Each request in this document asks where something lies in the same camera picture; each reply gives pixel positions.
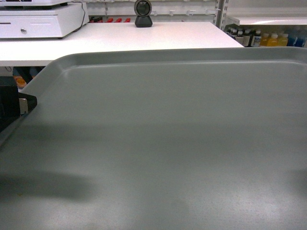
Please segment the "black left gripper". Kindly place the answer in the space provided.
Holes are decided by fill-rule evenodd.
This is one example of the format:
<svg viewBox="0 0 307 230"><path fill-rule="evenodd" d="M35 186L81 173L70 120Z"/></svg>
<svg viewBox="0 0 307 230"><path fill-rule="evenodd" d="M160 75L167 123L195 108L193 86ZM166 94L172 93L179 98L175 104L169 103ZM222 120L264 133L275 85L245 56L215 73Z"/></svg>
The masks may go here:
<svg viewBox="0 0 307 230"><path fill-rule="evenodd" d="M21 115L28 114L37 106L33 95L18 93L16 86L0 86L0 131L2 132Z"/></svg>

